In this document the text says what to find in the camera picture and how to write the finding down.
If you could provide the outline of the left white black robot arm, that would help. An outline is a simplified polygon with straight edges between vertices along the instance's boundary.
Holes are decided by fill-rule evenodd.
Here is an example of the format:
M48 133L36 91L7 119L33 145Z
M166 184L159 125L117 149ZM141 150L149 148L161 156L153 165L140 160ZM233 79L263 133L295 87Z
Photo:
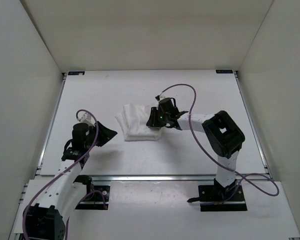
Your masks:
M152 117L162 120L157 107L126 104L116 120L126 142L156 141L162 131L147 126ZM77 205L94 194L93 180L82 175L94 147L102 147L116 135L117 131L105 127L95 116L83 110L82 117L72 128L72 138L63 149L57 174L50 180L25 207L22 216L22 230L26 240L66 240L69 218Z

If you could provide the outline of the white fabric skirt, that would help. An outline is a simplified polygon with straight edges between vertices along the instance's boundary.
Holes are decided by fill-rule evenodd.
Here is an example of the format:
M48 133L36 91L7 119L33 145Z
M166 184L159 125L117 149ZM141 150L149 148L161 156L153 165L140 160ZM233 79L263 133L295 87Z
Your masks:
M151 105L125 104L115 118L121 127L126 142L157 141L161 138L162 128L146 125L150 118Z

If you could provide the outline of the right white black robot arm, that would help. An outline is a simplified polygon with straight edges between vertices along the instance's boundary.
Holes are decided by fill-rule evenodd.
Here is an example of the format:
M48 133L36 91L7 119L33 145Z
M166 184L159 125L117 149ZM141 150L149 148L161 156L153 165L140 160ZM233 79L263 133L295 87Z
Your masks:
M151 108L146 125L149 128L165 127L204 133L217 155L214 195L219 200L226 200L236 187L237 157L245 141L242 130L224 110L216 114L192 114L188 111L179 111L173 97L155 98L158 105Z

